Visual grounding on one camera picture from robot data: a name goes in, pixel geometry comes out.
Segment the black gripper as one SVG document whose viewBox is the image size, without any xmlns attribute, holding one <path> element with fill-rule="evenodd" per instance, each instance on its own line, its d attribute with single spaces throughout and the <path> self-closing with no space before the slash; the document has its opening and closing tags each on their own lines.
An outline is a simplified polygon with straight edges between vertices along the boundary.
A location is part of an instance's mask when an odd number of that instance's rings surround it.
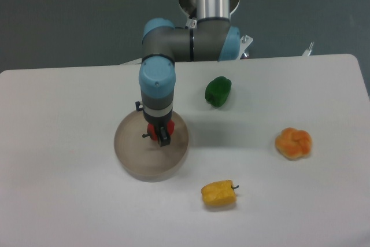
<svg viewBox="0 0 370 247">
<path fill-rule="evenodd" d="M 136 110 L 142 111 L 145 120 L 152 124 L 158 132 L 158 143 L 160 146 L 168 146 L 171 143 L 171 136 L 168 132 L 168 123 L 172 118 L 173 103 L 161 109 L 153 109 L 146 106 L 142 101 L 136 101 Z"/>
</svg>

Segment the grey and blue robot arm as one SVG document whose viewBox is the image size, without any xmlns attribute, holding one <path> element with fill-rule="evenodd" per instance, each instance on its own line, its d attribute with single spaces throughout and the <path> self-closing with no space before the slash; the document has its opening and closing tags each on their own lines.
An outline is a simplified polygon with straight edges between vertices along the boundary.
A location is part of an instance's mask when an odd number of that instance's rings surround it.
<svg viewBox="0 0 370 247">
<path fill-rule="evenodd" d="M 195 4 L 195 28 L 177 28 L 167 19 L 156 18 L 148 21 L 143 31 L 142 100 L 136 109 L 149 124 L 146 135 L 160 146 L 171 142 L 176 62 L 239 58 L 241 36 L 230 23 L 230 0 L 195 0 Z"/>
</svg>

